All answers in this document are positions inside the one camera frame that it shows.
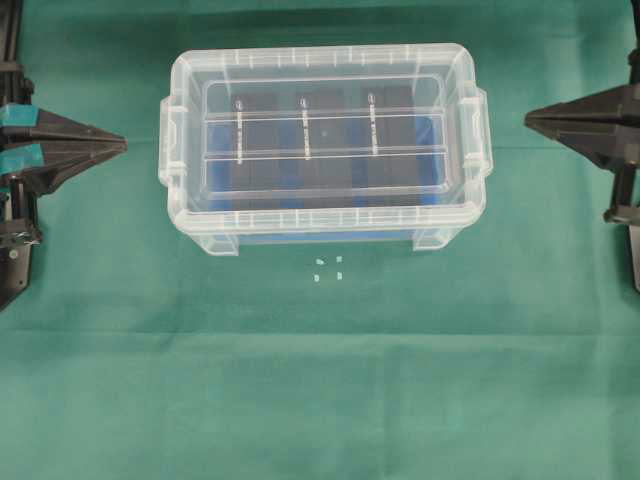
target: plastic box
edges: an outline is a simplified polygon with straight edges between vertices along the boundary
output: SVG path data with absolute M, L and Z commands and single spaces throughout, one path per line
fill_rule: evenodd
M 160 181 L 207 253 L 410 239 L 475 222 L 492 168 L 485 93 L 455 44 L 190 51 L 160 107 Z

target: green cloth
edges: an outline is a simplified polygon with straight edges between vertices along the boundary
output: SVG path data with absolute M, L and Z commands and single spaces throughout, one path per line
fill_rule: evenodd
M 404 42 L 465 45 L 488 92 L 488 207 L 444 250 L 215 258 L 171 224 L 158 118 L 181 52 Z M 34 102 L 129 152 L 40 201 L 32 285 L 0 316 L 0 478 L 640 478 L 613 177 L 522 125 L 625 83 L 633 47 L 625 1 L 28 0 Z

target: green backdrop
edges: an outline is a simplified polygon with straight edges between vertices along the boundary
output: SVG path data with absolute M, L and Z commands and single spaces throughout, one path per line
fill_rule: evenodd
M 237 258 L 175 229 L 157 136 L 181 52 L 403 42 L 476 61 L 495 158 L 476 225 L 432 253 Z M 34 102 L 129 152 L 40 202 L 32 285 L 0 315 L 0 478 L 640 478 L 612 176 L 522 125 L 625 83 L 633 47 L 622 0 L 27 0 Z

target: container handle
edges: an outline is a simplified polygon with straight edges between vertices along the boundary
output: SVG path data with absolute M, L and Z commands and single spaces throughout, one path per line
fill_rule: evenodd
M 491 130 L 489 127 L 489 107 L 487 105 L 487 92 L 478 89 L 478 132 L 482 141 L 482 157 L 484 159 L 485 175 L 489 175 L 493 170 L 493 151 L 491 150 Z
M 169 181 L 167 163 L 169 154 L 176 144 L 176 126 L 169 118 L 169 101 L 167 97 L 160 102 L 160 134 L 158 145 L 158 179 L 166 187 Z

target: teal tape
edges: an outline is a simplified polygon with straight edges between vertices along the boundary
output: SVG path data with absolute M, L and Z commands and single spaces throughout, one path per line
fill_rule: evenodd
M 0 175 L 43 165 L 44 156 L 39 144 L 11 148 L 0 153 Z
M 38 123 L 38 107 L 9 103 L 0 108 L 0 126 L 35 127 Z

